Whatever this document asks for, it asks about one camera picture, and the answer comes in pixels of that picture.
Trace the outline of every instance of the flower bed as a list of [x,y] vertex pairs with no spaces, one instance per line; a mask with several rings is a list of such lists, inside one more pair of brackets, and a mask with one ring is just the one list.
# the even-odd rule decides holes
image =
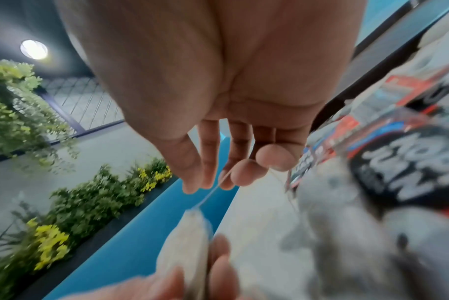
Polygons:
[[15,297],[44,275],[58,261],[68,259],[86,240],[123,212],[144,202],[144,194],[172,177],[163,160],[134,166],[124,180],[102,166],[88,182],[52,193],[54,202],[46,215],[23,205],[24,229],[0,236],[0,299]]

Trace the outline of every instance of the ceiling light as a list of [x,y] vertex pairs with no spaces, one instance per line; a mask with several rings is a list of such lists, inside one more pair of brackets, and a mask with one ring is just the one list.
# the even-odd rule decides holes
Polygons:
[[39,41],[26,40],[20,45],[23,55],[32,59],[44,59],[48,56],[48,48]]

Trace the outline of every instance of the human hand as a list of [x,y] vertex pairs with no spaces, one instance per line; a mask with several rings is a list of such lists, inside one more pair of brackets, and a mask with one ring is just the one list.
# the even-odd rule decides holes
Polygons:
[[[58,0],[125,120],[183,179],[213,185],[219,120],[232,136],[221,187],[298,161],[353,52],[365,0]],[[198,125],[198,154],[188,131]],[[248,156],[252,138],[254,148]]]
[[[210,300],[250,300],[239,297],[239,281],[228,258],[231,248],[223,235],[216,235],[209,246],[208,297]],[[175,300],[183,299],[183,270],[174,268],[165,278],[156,274],[137,277],[94,292],[71,296],[63,300]]]

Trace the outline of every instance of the black planter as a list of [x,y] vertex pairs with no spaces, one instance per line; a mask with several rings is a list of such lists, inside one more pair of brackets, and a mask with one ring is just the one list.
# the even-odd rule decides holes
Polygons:
[[65,261],[60,261],[42,274],[32,284],[14,298],[15,300],[37,300],[43,299],[66,277],[76,270],[83,262],[109,241],[116,233],[134,219],[144,208],[152,203],[160,194],[171,186],[178,178],[173,176],[166,183],[148,192],[145,201],[141,205],[134,207],[117,219],[112,220],[104,228],[99,230],[92,237],[82,243],[73,253],[72,257]]

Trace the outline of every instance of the dark ceiling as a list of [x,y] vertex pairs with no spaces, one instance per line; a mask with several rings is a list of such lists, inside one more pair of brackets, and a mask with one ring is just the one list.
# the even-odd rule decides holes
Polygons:
[[[29,39],[45,44],[48,58],[24,56],[20,43]],[[71,45],[53,0],[0,0],[0,59],[34,64],[43,78],[91,75]]]

